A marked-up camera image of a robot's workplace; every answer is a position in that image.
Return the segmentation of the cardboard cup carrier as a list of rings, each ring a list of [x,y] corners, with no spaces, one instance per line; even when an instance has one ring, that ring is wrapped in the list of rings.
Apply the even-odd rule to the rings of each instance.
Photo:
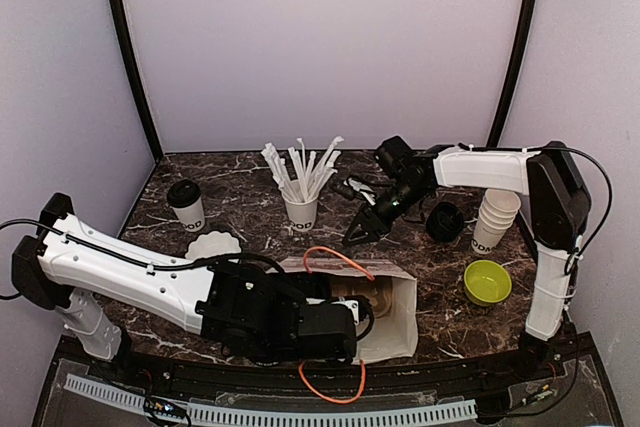
[[[387,316],[392,307],[393,284],[387,277],[370,281],[365,277],[336,277],[330,280],[333,296],[364,296],[372,307],[376,319]]]

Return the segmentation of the white paper bag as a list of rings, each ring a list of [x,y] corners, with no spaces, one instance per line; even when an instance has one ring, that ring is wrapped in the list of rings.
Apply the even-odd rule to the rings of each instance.
[[[368,365],[415,354],[417,280],[393,262],[353,260],[329,247],[315,246],[298,257],[284,259],[281,267],[289,275],[299,274],[303,281],[328,287],[327,294],[309,296],[312,304],[325,301],[352,312],[356,332],[356,354],[352,363],[360,369],[358,389],[350,398],[330,397],[307,379],[305,364],[300,363],[299,377],[316,397],[335,405],[352,404],[364,393]]]

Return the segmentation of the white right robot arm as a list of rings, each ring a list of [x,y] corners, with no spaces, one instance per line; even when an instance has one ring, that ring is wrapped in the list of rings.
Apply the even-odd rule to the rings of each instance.
[[[474,248],[487,251],[513,224],[527,198],[537,273],[525,332],[548,341],[572,297],[570,279],[597,234],[587,229],[592,199],[573,160],[578,153],[558,141],[520,148],[436,145],[418,152],[401,137],[391,137],[374,158],[393,183],[360,207],[342,243],[377,242],[397,218],[437,189],[472,187],[484,191]]]

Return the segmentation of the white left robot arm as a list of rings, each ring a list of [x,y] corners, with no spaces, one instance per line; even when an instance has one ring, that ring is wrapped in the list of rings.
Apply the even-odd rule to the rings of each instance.
[[[350,362],[373,325],[361,297],[334,297],[275,261],[238,250],[188,260],[143,249],[79,220],[53,195],[11,256],[18,296],[56,312],[84,351],[120,383],[141,374],[130,338],[97,302],[154,314],[256,364]]]

